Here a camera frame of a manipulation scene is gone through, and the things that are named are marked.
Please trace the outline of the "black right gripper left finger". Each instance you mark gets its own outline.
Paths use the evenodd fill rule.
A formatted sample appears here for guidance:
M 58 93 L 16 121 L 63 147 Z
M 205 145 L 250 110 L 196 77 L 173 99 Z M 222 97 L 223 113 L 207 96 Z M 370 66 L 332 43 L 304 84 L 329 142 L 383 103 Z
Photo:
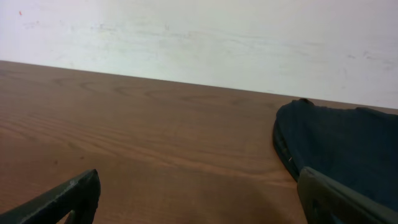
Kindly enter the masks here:
M 1 223 L 92 223 L 101 194 L 97 170 L 80 175 L 1 214 Z

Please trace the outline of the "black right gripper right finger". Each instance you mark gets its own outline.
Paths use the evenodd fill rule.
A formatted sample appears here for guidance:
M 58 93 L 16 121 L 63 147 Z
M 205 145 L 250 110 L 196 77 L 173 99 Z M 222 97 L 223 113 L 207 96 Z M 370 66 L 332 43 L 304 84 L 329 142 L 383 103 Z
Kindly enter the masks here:
M 397 212 L 304 167 L 297 191 L 308 223 L 397 223 Z

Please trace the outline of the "dark blue denim shorts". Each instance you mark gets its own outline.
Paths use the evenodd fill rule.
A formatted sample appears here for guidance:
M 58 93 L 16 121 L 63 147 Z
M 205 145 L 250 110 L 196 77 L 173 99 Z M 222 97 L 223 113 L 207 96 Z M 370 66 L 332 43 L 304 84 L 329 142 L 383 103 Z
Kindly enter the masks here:
M 276 114 L 274 149 L 297 180 L 311 167 L 397 210 L 397 115 L 294 100 Z

